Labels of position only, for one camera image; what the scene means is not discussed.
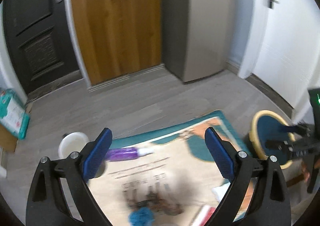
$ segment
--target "black door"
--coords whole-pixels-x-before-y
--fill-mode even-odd
[[[26,94],[79,69],[64,0],[4,0],[3,14],[9,55]]]

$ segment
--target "hand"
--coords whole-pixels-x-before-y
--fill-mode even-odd
[[[310,177],[310,172],[307,170],[307,165],[302,161],[301,168],[303,172],[304,182],[306,183]],[[315,163],[315,168],[320,168],[320,159]]]

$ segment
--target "brown box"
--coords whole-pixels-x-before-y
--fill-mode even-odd
[[[18,139],[14,137],[2,124],[0,124],[0,147],[5,151],[14,152]]]

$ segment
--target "mat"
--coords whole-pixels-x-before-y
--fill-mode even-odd
[[[135,146],[153,148],[154,153],[135,160],[108,162],[99,178],[89,181],[98,205],[114,225],[129,225],[128,202],[145,201],[158,193],[163,207],[153,207],[153,225],[190,225],[203,205],[218,206],[212,188],[228,182],[210,155],[204,132],[212,126],[234,148],[249,150],[223,115],[214,111],[172,127],[115,139],[111,149]],[[246,211],[253,192],[249,185],[237,218]]]

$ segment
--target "teal package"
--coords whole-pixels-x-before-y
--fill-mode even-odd
[[[18,139],[26,137],[30,116],[12,89],[3,90],[0,96],[0,123]]]

